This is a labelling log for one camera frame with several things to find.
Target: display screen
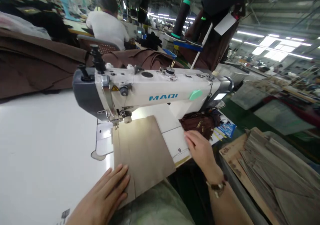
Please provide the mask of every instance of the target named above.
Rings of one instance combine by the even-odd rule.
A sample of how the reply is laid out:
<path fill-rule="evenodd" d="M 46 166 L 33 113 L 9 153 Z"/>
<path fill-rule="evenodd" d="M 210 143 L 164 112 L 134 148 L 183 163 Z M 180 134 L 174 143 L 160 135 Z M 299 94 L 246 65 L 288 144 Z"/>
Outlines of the display screen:
<path fill-rule="evenodd" d="M 214 100 L 221 100 L 226 94 L 218 94 Z"/>

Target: sleeve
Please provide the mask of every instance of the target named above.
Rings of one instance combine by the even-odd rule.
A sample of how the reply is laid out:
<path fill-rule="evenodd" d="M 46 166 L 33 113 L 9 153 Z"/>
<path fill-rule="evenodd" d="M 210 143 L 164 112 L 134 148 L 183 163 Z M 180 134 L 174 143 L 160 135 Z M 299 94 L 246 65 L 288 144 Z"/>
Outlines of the sleeve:
<path fill-rule="evenodd" d="M 91 24 L 92 16 L 90 16 L 90 15 L 91 15 L 91 12 L 90 12 L 89 15 L 88 15 L 86 24 L 87 24 L 87 27 L 88 27 L 89 29 L 92 29 L 92 24 Z"/>
<path fill-rule="evenodd" d="M 127 32 L 126 28 L 124 27 L 124 25 L 122 25 L 122 27 L 123 27 L 123 33 L 124 33 L 124 41 L 128 42 L 130 40 L 130 37 L 129 37 L 128 32 Z"/>

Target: green clip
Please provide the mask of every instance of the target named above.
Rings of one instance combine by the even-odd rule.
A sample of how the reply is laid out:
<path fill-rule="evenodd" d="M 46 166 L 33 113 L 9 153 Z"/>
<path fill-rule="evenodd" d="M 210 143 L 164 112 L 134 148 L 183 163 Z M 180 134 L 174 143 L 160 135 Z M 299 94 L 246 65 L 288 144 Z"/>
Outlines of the green clip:
<path fill-rule="evenodd" d="M 201 95 L 202 95 L 201 90 L 195 90 L 191 93 L 189 100 L 193 101 L 193 100 L 199 98 Z"/>

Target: thread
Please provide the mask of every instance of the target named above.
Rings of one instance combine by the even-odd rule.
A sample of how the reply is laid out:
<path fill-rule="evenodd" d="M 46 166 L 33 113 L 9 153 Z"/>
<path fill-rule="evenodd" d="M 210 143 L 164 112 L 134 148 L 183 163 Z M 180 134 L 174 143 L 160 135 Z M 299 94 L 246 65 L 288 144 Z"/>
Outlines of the thread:
<path fill-rule="evenodd" d="M 199 21 L 199 23 L 195 27 L 194 32 L 192 34 L 192 38 L 191 38 L 192 42 L 195 42 L 195 43 L 198 42 L 201 30 L 202 30 L 202 25 L 205 23 L 205 21 L 206 21 L 206 17 L 201 17 L 201 20 Z"/>
<path fill-rule="evenodd" d="M 183 3 L 181 5 L 179 13 L 178 13 L 176 23 L 174 24 L 173 31 L 171 33 L 171 35 L 173 37 L 176 37 L 178 39 L 181 38 L 183 25 L 187 19 L 189 10 L 190 10 L 190 1 L 183 0 Z"/>

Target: thread spool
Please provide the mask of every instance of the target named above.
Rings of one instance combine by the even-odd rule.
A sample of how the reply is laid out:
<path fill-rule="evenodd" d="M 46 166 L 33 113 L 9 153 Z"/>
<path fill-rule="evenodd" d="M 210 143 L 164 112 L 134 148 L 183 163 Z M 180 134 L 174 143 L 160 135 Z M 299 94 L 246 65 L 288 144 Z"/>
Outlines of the thread spool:
<path fill-rule="evenodd" d="M 206 19 L 205 16 L 201 17 L 201 20 L 199 21 L 199 23 L 197 24 L 197 26 L 194 29 L 194 32 L 192 34 L 192 38 L 191 39 L 187 39 L 188 42 L 190 42 L 190 43 L 192 43 L 192 44 L 194 44 L 196 46 L 201 46 L 202 45 L 201 43 L 198 43 L 198 39 L 200 37 L 202 26 L 203 26 L 203 24 L 205 23 L 206 20 L 207 19 Z"/>
<path fill-rule="evenodd" d="M 189 10 L 190 10 L 190 1 L 183 0 L 176 23 L 174 24 L 174 27 L 173 27 L 173 31 L 172 33 L 167 32 L 166 35 L 168 35 L 169 37 L 175 40 L 185 42 L 185 39 L 183 39 L 182 30 L 183 30 L 183 25 L 185 24 L 185 21 L 189 14 Z"/>

